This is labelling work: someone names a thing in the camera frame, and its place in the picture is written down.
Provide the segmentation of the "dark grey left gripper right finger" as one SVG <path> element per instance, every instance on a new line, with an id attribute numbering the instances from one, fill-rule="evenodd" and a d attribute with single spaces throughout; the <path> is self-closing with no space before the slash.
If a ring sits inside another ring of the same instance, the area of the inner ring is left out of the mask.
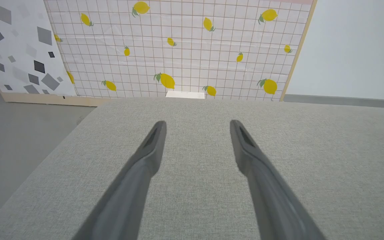
<path id="1" fill-rule="evenodd" d="M 239 120 L 230 121 L 230 134 L 236 164 L 249 184 L 261 239 L 326 239 Z"/>

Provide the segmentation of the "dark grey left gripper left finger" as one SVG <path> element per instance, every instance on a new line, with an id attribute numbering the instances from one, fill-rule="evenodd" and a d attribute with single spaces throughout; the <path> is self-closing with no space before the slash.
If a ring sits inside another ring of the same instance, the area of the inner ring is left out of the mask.
<path id="1" fill-rule="evenodd" d="M 158 172 L 167 125 L 158 121 L 114 178 L 74 240 L 136 240 L 151 178 Z"/>

